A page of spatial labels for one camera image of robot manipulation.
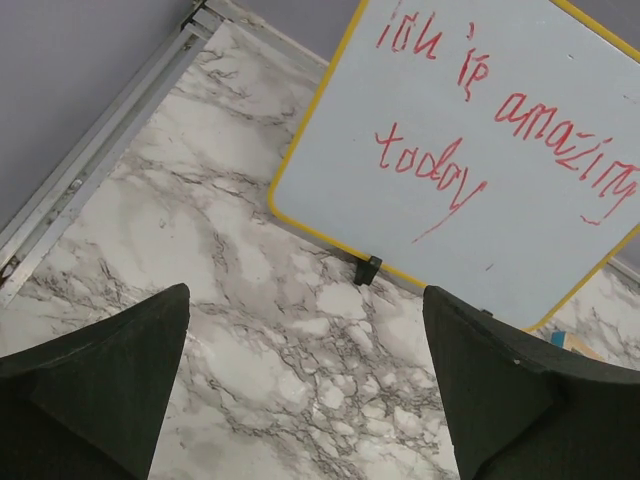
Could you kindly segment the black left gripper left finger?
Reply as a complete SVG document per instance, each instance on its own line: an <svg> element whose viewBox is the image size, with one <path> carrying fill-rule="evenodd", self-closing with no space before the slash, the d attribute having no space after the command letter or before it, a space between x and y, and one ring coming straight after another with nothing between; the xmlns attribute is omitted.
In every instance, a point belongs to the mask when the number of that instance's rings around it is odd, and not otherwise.
<svg viewBox="0 0 640 480"><path fill-rule="evenodd" d="M190 321L171 286L1 359L4 479L148 477Z"/></svg>

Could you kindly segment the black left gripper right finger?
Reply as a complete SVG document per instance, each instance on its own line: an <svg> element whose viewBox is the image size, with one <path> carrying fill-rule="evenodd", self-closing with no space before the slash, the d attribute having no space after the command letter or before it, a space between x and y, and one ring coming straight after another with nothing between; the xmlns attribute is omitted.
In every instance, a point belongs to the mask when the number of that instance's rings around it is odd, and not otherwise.
<svg viewBox="0 0 640 480"><path fill-rule="evenodd" d="M423 318L460 478L638 478L638 371L561 349L436 286Z"/></svg>

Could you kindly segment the colourful balloon photo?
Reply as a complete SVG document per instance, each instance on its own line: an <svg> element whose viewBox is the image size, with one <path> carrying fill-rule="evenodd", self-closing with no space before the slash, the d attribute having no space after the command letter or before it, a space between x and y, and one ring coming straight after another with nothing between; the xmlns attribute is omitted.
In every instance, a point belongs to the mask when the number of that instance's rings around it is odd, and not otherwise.
<svg viewBox="0 0 640 480"><path fill-rule="evenodd" d="M550 342L559 347L565 348L567 333L565 331L554 331L550 336Z"/></svg>

